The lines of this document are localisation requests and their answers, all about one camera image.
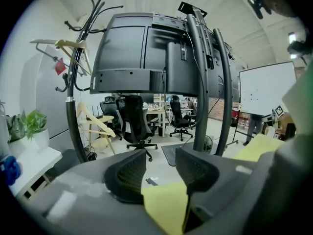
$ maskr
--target yellow paper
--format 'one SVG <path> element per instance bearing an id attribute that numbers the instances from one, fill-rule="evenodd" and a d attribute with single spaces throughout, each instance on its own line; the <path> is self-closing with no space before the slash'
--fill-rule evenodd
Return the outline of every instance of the yellow paper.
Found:
<path id="1" fill-rule="evenodd" d="M 186 192 L 183 181 L 141 190 L 146 212 L 169 235 L 182 234 L 188 202 Z"/>
<path id="2" fill-rule="evenodd" d="M 268 151 L 276 151 L 284 141 L 258 134 L 233 159 L 257 162 L 260 156 Z"/>

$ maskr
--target potted plant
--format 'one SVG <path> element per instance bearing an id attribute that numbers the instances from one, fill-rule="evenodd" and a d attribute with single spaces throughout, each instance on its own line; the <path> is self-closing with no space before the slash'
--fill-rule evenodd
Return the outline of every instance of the potted plant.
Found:
<path id="1" fill-rule="evenodd" d="M 44 149 L 49 146 L 49 133 L 45 128 L 47 116 L 38 110 L 32 111 L 27 116 L 22 113 L 22 121 L 26 128 L 26 136 L 28 139 L 38 144 L 39 148 Z"/>

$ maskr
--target monitor back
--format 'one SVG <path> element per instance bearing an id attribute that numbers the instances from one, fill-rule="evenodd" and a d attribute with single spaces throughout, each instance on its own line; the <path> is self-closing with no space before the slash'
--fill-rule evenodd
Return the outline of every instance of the monitor back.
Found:
<path id="1" fill-rule="evenodd" d="M 90 94 L 162 94 L 165 82 L 168 94 L 198 95 L 198 68 L 189 39 L 182 36 L 183 32 L 152 28 L 152 21 L 151 13 L 123 13 L 112 17 L 95 58 Z M 184 43 L 187 60 L 181 58 Z M 219 51 L 215 49 L 214 53 L 217 57 L 214 69 L 208 71 L 209 96 L 223 98 L 223 83 L 218 77 L 223 78 L 223 69 Z M 238 89 L 237 75 L 233 76 L 235 66 L 230 68 L 233 87 Z"/>

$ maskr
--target cable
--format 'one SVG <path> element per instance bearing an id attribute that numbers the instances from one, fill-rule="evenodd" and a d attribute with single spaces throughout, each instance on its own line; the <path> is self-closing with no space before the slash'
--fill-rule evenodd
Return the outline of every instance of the cable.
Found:
<path id="1" fill-rule="evenodd" d="M 222 96 L 222 94 L 223 94 L 223 92 L 224 92 L 224 81 L 223 81 L 223 79 L 221 78 L 220 75 L 219 75 L 219 77 L 220 77 L 220 79 L 221 79 L 222 82 L 223 82 L 223 90 L 222 90 L 222 92 L 221 92 L 221 94 L 220 94 L 219 99 L 217 99 L 217 101 L 215 102 L 215 104 L 212 106 L 211 110 L 214 108 L 214 106 L 217 104 L 217 102 L 221 99 L 221 96 Z"/>
<path id="2" fill-rule="evenodd" d="M 188 37 L 189 37 L 189 40 L 190 40 L 190 43 L 191 43 L 191 47 L 192 47 L 192 52 L 193 52 L 193 55 L 194 55 L 194 59 L 195 59 L 195 61 L 196 61 L 197 68 L 198 68 L 198 71 L 199 71 L 199 74 L 200 74 L 200 77 L 201 77 L 202 90 L 203 90 L 203 101 L 204 101 L 204 92 L 205 92 L 205 89 L 204 89 L 204 79 L 203 79 L 203 77 L 202 77 L 201 70 L 200 70 L 200 68 L 199 68 L 198 62 L 197 62 L 197 60 L 196 60 L 194 45 L 192 44 L 192 41 L 191 41 L 191 38 L 190 38 L 190 36 L 189 36 L 189 34 L 188 34 L 186 25 L 185 25 L 185 28 L 186 28 L 186 33 L 187 33 L 187 35 L 188 35 Z M 164 67 L 163 70 L 162 70 L 162 80 L 163 80 L 163 90 L 164 90 L 164 111 L 165 111 L 165 116 L 166 116 L 167 121 L 169 122 L 169 124 L 170 124 L 172 127 L 174 127 L 175 129 L 178 129 L 178 130 L 185 130 L 185 129 L 189 129 L 189 128 L 194 128 L 194 127 L 196 127 L 196 126 L 201 122 L 203 114 L 200 116 L 200 119 L 199 119 L 194 125 L 191 125 L 191 126 L 189 126 L 189 127 L 177 128 L 177 127 L 175 127 L 174 125 L 172 125 L 172 123 L 170 122 L 170 120 L 169 120 L 169 118 L 168 118 L 168 116 L 167 116 L 167 113 L 166 113 L 166 89 L 165 89 L 166 86 L 165 86 L 165 80 L 164 80 L 164 70 L 165 70 L 165 67 Z"/>
<path id="3" fill-rule="evenodd" d="M 307 64 L 307 62 L 305 61 L 305 59 L 304 59 L 303 56 L 301 57 L 301 59 L 302 59 L 302 61 L 304 62 L 304 64 L 305 64 L 306 66 L 308 66 L 308 64 Z"/>

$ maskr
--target office chair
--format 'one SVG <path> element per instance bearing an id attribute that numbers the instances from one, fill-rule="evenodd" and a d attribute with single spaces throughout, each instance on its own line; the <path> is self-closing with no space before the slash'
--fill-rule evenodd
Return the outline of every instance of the office chair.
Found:
<path id="1" fill-rule="evenodd" d="M 191 123 L 191 117 L 189 119 L 182 118 L 181 110 L 180 110 L 180 102 L 177 100 L 177 96 L 172 97 L 171 108 L 173 112 L 172 125 L 176 127 L 174 132 L 170 133 L 170 137 L 173 134 L 180 134 L 180 141 L 183 141 L 182 135 L 187 134 L 193 137 L 192 134 L 188 133 L 187 129 L 181 129 L 184 127 L 189 127 Z"/>
<path id="2" fill-rule="evenodd" d="M 113 102 L 109 100 L 100 102 L 100 108 L 104 116 L 114 117 L 114 119 L 112 120 L 112 123 L 107 123 L 107 126 L 111 128 L 117 136 L 119 136 L 120 140 L 122 140 L 122 136 L 120 135 L 120 133 L 122 132 L 121 123 L 120 123 L 118 114 L 116 112 L 117 105 L 115 103 L 115 100 Z"/>
<path id="3" fill-rule="evenodd" d="M 145 139 L 154 136 L 155 122 L 157 119 L 153 119 L 154 127 L 153 131 L 151 131 L 146 120 L 148 109 L 142 109 L 142 98 L 137 95 L 126 96 L 125 99 L 117 100 L 116 105 L 118 108 L 118 116 L 120 117 L 122 135 L 127 142 L 132 143 L 126 145 L 126 148 L 135 147 L 135 150 L 137 150 L 155 146 L 157 149 L 157 144 L 150 143 L 151 140 L 145 143 Z M 147 150 L 146 154 L 149 157 L 149 162 L 151 162 L 152 156 Z"/>
<path id="4" fill-rule="evenodd" d="M 114 97 L 114 96 L 106 96 L 106 97 L 104 98 L 104 101 L 105 101 L 106 103 L 115 103 L 115 97 Z"/>

